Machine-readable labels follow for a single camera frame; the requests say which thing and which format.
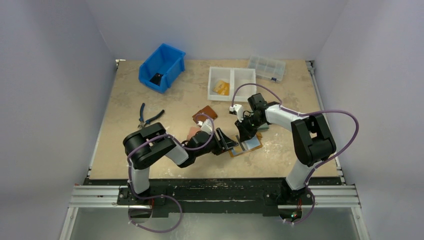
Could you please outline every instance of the blue pliers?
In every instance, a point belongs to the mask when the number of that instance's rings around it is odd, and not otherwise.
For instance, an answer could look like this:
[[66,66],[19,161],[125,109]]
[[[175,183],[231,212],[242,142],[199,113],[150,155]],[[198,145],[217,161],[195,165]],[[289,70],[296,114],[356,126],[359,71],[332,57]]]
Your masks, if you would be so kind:
[[146,125],[148,125],[151,122],[155,121],[156,119],[160,118],[165,113],[165,110],[162,109],[162,111],[160,111],[156,116],[149,118],[146,121],[144,121],[143,110],[145,109],[145,105],[146,104],[143,102],[143,104],[140,107],[140,118],[138,119],[138,120],[140,120],[140,124],[138,125],[139,129],[144,129]]

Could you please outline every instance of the beige table surface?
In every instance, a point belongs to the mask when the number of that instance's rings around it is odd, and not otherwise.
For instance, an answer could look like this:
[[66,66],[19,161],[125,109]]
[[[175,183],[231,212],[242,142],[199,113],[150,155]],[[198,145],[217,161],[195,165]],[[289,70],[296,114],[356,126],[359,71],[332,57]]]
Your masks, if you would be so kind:
[[[256,82],[273,90],[290,109],[309,113],[320,109],[314,86],[304,60],[285,60],[286,73],[282,82],[257,78]],[[116,73],[108,107],[103,119],[98,145],[94,156],[90,179],[128,178],[123,139],[137,131],[139,109],[145,103],[144,118],[153,117],[162,109],[161,122],[167,132],[181,142],[186,139],[192,120],[198,110],[209,105],[218,114],[214,121],[227,135],[238,133],[235,115],[229,114],[230,102],[208,101],[209,67],[246,68],[248,60],[185,60],[185,72],[165,94],[155,92],[138,80],[139,66],[143,61],[121,61]],[[257,88],[266,101],[275,97]],[[249,110],[248,103],[241,103]],[[167,157],[150,167],[150,178],[259,178],[286,177],[292,169],[296,155],[292,134],[288,130],[271,125],[262,133],[261,149],[231,158],[225,152],[212,153],[196,159],[189,167],[179,168]],[[331,161],[320,167],[314,177],[337,176],[336,164]]]

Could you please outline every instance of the blue plastic container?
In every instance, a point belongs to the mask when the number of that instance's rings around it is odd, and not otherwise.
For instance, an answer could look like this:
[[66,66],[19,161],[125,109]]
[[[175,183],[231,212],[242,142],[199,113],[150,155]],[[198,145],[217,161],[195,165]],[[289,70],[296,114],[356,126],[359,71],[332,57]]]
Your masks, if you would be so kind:
[[178,75],[184,72],[184,55],[186,55],[185,52],[162,43],[140,66],[138,80],[163,94],[171,87]]

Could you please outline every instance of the table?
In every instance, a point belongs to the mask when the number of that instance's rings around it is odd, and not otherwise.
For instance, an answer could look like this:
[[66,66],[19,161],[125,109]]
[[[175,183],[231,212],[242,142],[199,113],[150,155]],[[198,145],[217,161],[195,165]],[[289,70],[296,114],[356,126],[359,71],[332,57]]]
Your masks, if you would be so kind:
[[[257,78],[258,84],[274,91],[287,108],[309,113],[320,109],[317,95],[306,63],[301,59],[284,60],[286,73],[281,82]],[[186,139],[190,127],[195,127],[192,116],[209,105],[218,114],[214,121],[227,135],[238,134],[234,125],[236,116],[228,114],[230,102],[208,101],[209,67],[246,68],[247,59],[242,60],[185,60],[185,72],[164,94],[155,92],[139,82],[139,67],[143,61],[121,61],[116,73],[109,103],[104,115],[90,179],[127,179],[128,169],[123,139],[137,131],[139,110],[142,103],[144,118],[148,119],[162,109],[165,114],[157,120],[181,142]],[[266,90],[257,88],[266,101],[275,97]],[[241,103],[250,109],[248,103]],[[163,157],[150,167],[150,178],[261,178],[286,177],[291,171],[296,154],[292,134],[277,125],[271,125],[262,133],[263,147],[231,158],[225,152],[219,156],[212,153],[197,158],[186,168],[179,168],[170,159]],[[330,161],[315,171],[314,177],[338,176],[336,164]]]

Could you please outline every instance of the white wall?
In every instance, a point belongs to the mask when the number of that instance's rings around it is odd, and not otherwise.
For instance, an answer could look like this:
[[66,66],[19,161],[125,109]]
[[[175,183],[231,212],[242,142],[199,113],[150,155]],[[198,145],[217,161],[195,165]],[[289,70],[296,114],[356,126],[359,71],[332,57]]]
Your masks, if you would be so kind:
[[114,74],[84,0],[0,1],[1,239],[59,238]]
[[[424,1],[350,0],[316,59],[326,109],[354,113],[340,162],[372,239],[424,236]],[[349,119],[330,117],[339,146]]]
[[87,0],[117,59],[161,43],[189,59],[315,59],[347,0]]

